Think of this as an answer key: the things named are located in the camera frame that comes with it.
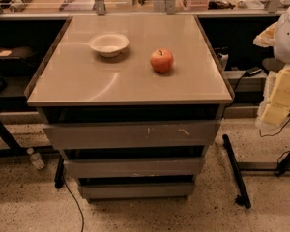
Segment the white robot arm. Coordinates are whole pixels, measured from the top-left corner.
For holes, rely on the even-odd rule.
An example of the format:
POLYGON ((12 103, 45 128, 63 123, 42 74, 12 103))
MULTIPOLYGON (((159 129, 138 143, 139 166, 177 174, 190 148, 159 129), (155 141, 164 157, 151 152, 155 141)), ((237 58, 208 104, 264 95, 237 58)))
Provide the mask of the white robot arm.
POLYGON ((264 89, 264 100, 258 108, 256 126, 261 130, 280 127, 290 114, 290 6, 278 22, 267 27, 253 43, 272 47, 274 57, 283 63, 277 73, 269 72, 264 89))

